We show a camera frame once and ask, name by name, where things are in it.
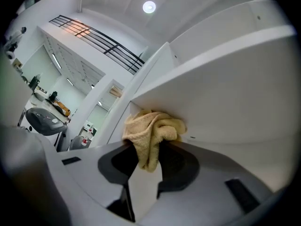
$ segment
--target black metal railing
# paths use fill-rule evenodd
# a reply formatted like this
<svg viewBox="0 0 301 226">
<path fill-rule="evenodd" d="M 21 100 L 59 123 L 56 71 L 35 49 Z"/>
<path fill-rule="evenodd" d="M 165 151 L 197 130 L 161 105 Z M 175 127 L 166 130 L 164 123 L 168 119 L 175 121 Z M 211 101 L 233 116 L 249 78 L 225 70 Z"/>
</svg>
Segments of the black metal railing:
<svg viewBox="0 0 301 226">
<path fill-rule="evenodd" d="M 49 22 L 87 42 L 132 74 L 136 74 L 144 64 L 144 61 L 140 59 L 140 56 L 135 55 L 108 35 L 83 24 L 82 22 L 63 15 L 60 15 Z"/>
</svg>

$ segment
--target recessed ceiling light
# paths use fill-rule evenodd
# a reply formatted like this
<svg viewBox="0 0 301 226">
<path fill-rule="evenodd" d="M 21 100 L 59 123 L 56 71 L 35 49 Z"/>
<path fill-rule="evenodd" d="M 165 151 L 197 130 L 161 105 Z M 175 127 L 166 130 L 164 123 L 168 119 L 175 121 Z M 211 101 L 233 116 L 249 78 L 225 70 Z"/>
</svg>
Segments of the recessed ceiling light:
<svg viewBox="0 0 301 226">
<path fill-rule="evenodd" d="M 62 67 L 60 66 L 60 64 L 58 63 L 57 59 L 56 59 L 56 56 L 54 54 L 52 54 L 53 58 L 55 59 L 56 63 L 57 63 L 57 66 L 61 69 Z"/>
<path fill-rule="evenodd" d="M 73 86 L 73 84 L 71 83 L 71 81 L 67 78 L 67 81 Z"/>
<path fill-rule="evenodd" d="M 147 1 L 143 4 L 143 11 L 153 13 L 156 10 L 156 4 L 153 1 Z"/>
</svg>

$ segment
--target shelf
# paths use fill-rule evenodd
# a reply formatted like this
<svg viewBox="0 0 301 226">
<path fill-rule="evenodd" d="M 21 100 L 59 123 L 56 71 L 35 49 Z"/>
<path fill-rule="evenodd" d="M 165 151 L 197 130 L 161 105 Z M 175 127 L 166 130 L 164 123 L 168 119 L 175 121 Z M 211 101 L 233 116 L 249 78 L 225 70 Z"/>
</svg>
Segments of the shelf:
<svg viewBox="0 0 301 226">
<path fill-rule="evenodd" d="M 141 108 L 183 119 L 187 138 L 269 140 L 299 129 L 300 57 L 289 25 L 219 45 L 139 90 Z"/>
</svg>

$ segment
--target white ceiling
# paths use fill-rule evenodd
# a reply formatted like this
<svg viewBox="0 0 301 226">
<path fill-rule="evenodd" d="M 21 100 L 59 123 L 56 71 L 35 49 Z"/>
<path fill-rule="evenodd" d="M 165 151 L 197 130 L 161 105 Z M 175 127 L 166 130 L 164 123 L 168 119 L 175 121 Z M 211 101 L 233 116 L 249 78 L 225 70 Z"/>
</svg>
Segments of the white ceiling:
<svg viewBox="0 0 301 226">
<path fill-rule="evenodd" d="M 61 44 L 58 44 L 56 40 L 44 34 L 45 48 L 48 52 L 51 60 L 52 53 L 56 56 L 61 69 L 56 65 L 59 72 L 66 78 L 68 78 L 74 86 L 87 95 L 92 89 L 91 85 L 95 85 L 104 76 L 104 73 L 97 69 L 92 64 L 85 61 L 77 54 L 72 53 L 69 49 Z M 99 100 L 102 103 L 102 108 L 109 110 L 116 100 L 116 97 L 108 91 Z"/>
<path fill-rule="evenodd" d="M 82 7 L 93 8 L 129 27 L 139 24 L 141 28 L 160 36 L 164 41 L 171 41 L 179 35 L 178 31 L 182 33 L 181 28 L 188 29 L 193 26 L 198 22 L 195 21 L 195 17 L 200 17 L 202 11 L 221 0 L 151 0 L 157 6 L 152 14 L 144 13 L 142 9 L 146 1 L 148 0 L 82 0 Z M 230 2 L 226 6 L 230 7 L 233 4 Z"/>
</svg>

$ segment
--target yellow towel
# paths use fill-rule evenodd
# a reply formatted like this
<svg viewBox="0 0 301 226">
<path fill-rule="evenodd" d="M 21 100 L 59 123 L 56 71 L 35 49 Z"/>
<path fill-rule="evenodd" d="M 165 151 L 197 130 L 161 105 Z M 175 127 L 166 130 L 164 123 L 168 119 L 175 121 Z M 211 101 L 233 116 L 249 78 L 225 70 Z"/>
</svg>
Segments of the yellow towel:
<svg viewBox="0 0 301 226">
<path fill-rule="evenodd" d="M 158 163 L 159 143 L 163 140 L 180 140 L 178 134 L 185 132 L 183 121 L 173 119 L 166 113 L 142 110 L 127 118 L 122 139 L 133 142 L 139 167 L 153 172 Z"/>
</svg>

